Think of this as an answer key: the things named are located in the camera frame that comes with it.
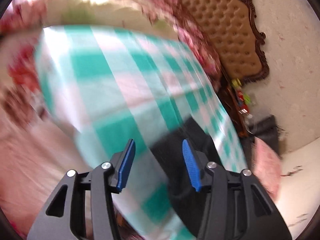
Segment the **blue gripper pad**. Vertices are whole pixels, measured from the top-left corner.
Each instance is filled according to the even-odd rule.
[[[196,192],[199,192],[202,185],[200,180],[200,169],[193,156],[194,152],[190,148],[190,145],[186,139],[182,142],[182,154],[184,162],[187,166],[191,185],[195,188]]]
[[[134,140],[130,141],[129,145],[126,146],[125,151],[126,153],[118,172],[118,183],[116,188],[119,192],[121,192],[122,189],[125,188],[125,186],[127,185],[129,173],[130,173],[134,155],[136,152],[136,144]]]

